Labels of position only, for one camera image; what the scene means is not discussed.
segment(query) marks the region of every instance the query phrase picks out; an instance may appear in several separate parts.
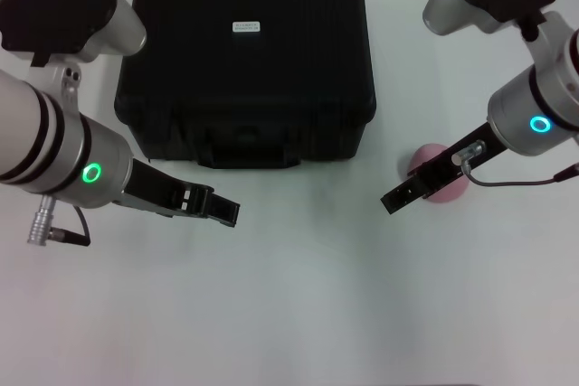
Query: white label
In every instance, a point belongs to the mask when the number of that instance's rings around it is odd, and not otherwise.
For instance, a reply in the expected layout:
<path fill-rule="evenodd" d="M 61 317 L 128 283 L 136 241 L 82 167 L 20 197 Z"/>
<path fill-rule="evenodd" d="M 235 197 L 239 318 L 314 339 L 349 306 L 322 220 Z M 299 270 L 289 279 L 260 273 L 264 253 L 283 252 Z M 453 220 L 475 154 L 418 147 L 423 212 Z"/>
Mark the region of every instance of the white label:
<path fill-rule="evenodd" d="M 260 22 L 233 22 L 233 31 L 235 33 L 243 32 L 260 32 Z"/>

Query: black cable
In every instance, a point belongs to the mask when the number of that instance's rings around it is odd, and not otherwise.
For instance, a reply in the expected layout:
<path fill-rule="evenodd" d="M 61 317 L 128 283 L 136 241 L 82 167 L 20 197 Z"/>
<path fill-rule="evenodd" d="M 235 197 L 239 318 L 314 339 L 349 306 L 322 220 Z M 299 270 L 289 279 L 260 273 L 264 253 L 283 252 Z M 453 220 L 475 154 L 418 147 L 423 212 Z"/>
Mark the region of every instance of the black cable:
<path fill-rule="evenodd" d="M 469 171 L 464 172 L 465 176 L 469 178 L 474 184 L 480 185 L 482 187 L 510 187 L 510 186 L 517 186 L 517 185 L 547 185 L 552 184 L 555 182 L 553 178 L 550 180 L 543 180 L 543 181 L 506 181 L 502 183 L 485 183 L 483 181 L 477 180 L 474 176 L 470 174 Z"/>
<path fill-rule="evenodd" d="M 81 225 L 82 225 L 82 230 L 84 231 L 84 236 L 89 239 L 89 244 L 90 244 L 90 233 L 89 233 L 89 224 L 87 223 L 87 220 L 84 218 L 84 214 L 82 213 L 82 210 L 80 207 L 73 205 L 74 207 L 74 211 L 76 211 L 76 213 L 79 215 L 79 219 L 81 219 Z"/>

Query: white table surface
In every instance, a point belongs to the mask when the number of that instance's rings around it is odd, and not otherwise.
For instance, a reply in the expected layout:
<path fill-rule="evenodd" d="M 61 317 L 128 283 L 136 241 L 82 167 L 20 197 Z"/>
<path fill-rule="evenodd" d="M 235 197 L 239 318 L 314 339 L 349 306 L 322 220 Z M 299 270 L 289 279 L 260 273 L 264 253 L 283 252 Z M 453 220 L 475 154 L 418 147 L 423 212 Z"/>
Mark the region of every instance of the white table surface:
<path fill-rule="evenodd" d="M 531 58 L 514 29 L 437 37 L 427 0 L 366 0 L 378 110 L 357 156 L 282 171 L 154 162 L 242 204 L 238 225 L 109 205 L 88 249 L 26 244 L 38 197 L 0 188 L 0 383 L 5 385 L 576 384 L 579 181 L 470 186 L 390 216 L 409 155 L 485 121 Z M 579 27 L 577 0 L 558 0 Z M 81 111 L 117 130 L 120 59 L 82 65 Z M 23 78 L 26 64 L 0 54 Z M 537 179 L 569 142 L 504 153 L 476 174 Z M 60 203 L 55 224 L 80 231 Z"/>

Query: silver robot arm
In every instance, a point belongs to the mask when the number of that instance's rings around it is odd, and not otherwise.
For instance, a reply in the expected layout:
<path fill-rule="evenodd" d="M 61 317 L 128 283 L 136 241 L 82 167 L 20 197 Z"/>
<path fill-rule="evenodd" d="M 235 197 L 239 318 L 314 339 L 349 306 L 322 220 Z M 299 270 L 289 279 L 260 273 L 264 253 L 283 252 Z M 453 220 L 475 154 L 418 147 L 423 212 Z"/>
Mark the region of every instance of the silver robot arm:
<path fill-rule="evenodd" d="M 35 14 L 47 7 L 58 13 L 72 1 L 93 3 L 91 9 L 102 5 L 103 14 L 92 16 L 89 24 L 72 25 L 71 33 L 78 26 L 91 27 L 83 39 L 57 38 L 54 44 L 51 33 L 61 32 L 63 22 L 39 30 L 41 17 Z M 90 243 L 88 234 L 51 226 L 57 200 L 74 205 L 80 216 L 80 208 L 113 202 L 167 217 L 235 225 L 239 204 L 209 186 L 177 180 L 139 162 L 122 136 L 79 112 L 81 69 L 75 61 L 92 61 L 99 52 L 130 55 L 145 44 L 145 28 L 124 0 L 0 0 L 0 32 L 5 49 L 33 59 L 24 81 L 0 71 L 0 183 L 43 196 L 30 243 Z"/>
<path fill-rule="evenodd" d="M 542 14 L 541 9 L 554 1 L 429 0 L 422 18 L 432 32 L 446 35 L 476 25 L 494 33 L 514 24 L 534 64 L 491 96 L 487 123 L 411 171 L 407 181 L 382 198 L 390 213 L 463 175 L 485 187 L 558 183 L 579 175 L 579 165 L 528 183 L 483 183 L 470 173 L 506 149 L 541 155 L 579 134 L 579 31 L 559 13 Z"/>

